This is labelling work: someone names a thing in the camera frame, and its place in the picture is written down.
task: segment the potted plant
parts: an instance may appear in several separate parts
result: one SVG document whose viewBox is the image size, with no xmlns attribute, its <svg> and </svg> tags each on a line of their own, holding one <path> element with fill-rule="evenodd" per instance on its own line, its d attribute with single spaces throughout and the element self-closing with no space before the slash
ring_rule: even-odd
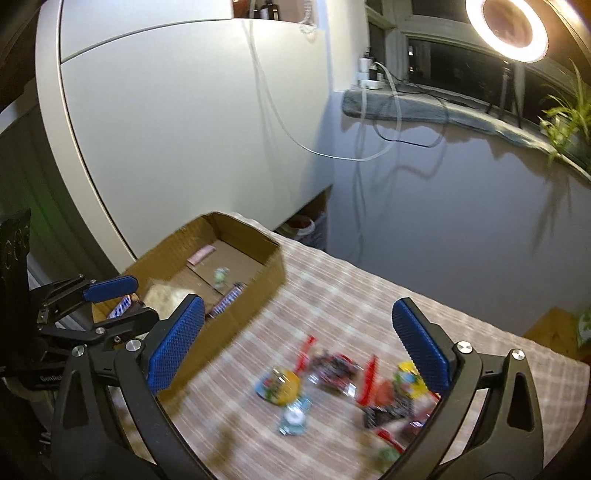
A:
<svg viewBox="0 0 591 480">
<path fill-rule="evenodd" d="M 563 155 L 591 174 L 591 95 L 574 62 L 573 67 L 577 77 L 576 85 L 573 85 L 575 103 L 571 103 L 560 92 L 548 95 L 557 105 L 544 110 L 546 119 L 540 118 L 540 130 L 548 136 L 555 149 L 548 156 L 548 165 Z"/>
</svg>

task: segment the white wall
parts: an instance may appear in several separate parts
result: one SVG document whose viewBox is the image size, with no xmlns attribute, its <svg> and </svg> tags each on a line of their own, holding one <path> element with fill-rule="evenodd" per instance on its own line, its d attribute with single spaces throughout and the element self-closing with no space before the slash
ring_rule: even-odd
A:
<svg viewBox="0 0 591 480">
<path fill-rule="evenodd" d="M 340 113 L 341 99 L 332 102 L 335 154 L 351 155 L 359 122 Z M 404 140 L 423 144 L 440 129 L 405 128 Z M 364 155 L 384 147 L 371 127 L 364 146 Z M 542 153 L 457 127 L 432 150 L 395 152 L 359 166 L 359 267 L 518 335 L 553 306 L 580 313 L 591 303 L 588 184 L 562 166 L 548 172 Z M 358 254 L 354 171 L 335 162 L 329 207 L 329 253 L 349 260 Z"/>
</svg>

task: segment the light stand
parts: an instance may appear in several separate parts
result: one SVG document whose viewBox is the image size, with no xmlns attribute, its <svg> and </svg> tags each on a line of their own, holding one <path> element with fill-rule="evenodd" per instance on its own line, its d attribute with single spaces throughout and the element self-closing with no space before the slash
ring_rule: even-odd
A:
<svg viewBox="0 0 591 480">
<path fill-rule="evenodd" d="M 521 128 L 521 120 L 522 115 L 519 111 L 519 102 L 517 101 L 517 89 L 515 88 L 515 63 L 509 63 L 508 61 L 504 60 L 505 66 L 503 68 L 503 80 L 501 86 L 501 102 L 499 104 L 499 108 L 501 111 L 499 112 L 499 120 L 503 120 L 505 116 L 505 107 L 506 107 L 506 97 L 507 97 L 507 90 L 509 88 L 509 84 L 511 84 L 511 90 L 513 92 L 513 101 L 515 102 L 516 110 L 517 110 L 517 126 Z M 491 101 L 486 107 L 486 113 L 489 114 L 492 110 L 493 102 Z"/>
</svg>

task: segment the window sill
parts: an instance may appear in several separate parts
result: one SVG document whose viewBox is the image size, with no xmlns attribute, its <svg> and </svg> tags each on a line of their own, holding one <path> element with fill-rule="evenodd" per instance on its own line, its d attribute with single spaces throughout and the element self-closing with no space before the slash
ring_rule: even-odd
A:
<svg viewBox="0 0 591 480">
<path fill-rule="evenodd" d="M 342 103 L 343 114 L 352 118 L 361 117 L 361 95 L 360 88 L 345 91 Z M 394 100 L 389 98 L 390 96 L 391 92 L 389 90 L 367 90 L 366 118 L 368 120 L 396 121 L 396 105 Z M 492 115 L 484 113 L 484 108 L 480 111 L 476 102 L 473 100 L 462 99 L 462 103 L 473 102 L 476 108 L 457 105 L 452 102 L 454 102 L 454 99 L 446 101 L 446 113 L 436 98 L 421 94 L 408 95 L 402 92 L 400 95 L 402 120 L 405 122 L 439 125 L 449 122 L 450 125 L 456 125 L 481 134 L 502 138 L 517 147 L 539 150 L 546 155 L 554 152 L 554 147 L 537 130 L 537 126 L 527 120 L 524 121 L 523 128 L 518 128 L 516 125 L 511 124 L 513 119 L 510 114 L 506 116 L 507 121 L 499 120 Z M 569 160 L 563 155 L 560 156 L 560 159 L 577 170 L 587 181 L 591 182 L 591 176 L 572 162 L 572 160 Z"/>
</svg>

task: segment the metal screw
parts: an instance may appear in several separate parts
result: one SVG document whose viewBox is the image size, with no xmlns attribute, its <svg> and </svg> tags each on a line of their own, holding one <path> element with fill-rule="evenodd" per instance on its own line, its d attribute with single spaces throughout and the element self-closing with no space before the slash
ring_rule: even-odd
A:
<svg viewBox="0 0 591 480">
<path fill-rule="evenodd" d="M 460 353 L 472 353 L 472 345 L 470 344 L 470 342 L 462 340 L 461 342 L 458 342 L 456 346 Z"/>
<path fill-rule="evenodd" d="M 515 350 L 511 351 L 511 355 L 515 360 L 523 360 L 525 358 L 525 353 L 523 350 L 519 350 L 516 348 Z"/>
<path fill-rule="evenodd" d="M 125 344 L 125 349 L 129 352 L 137 352 L 140 348 L 142 348 L 142 342 L 137 338 L 134 338 Z"/>
<path fill-rule="evenodd" d="M 77 345 L 72 349 L 72 355 L 82 356 L 84 355 L 84 345 Z"/>
</svg>

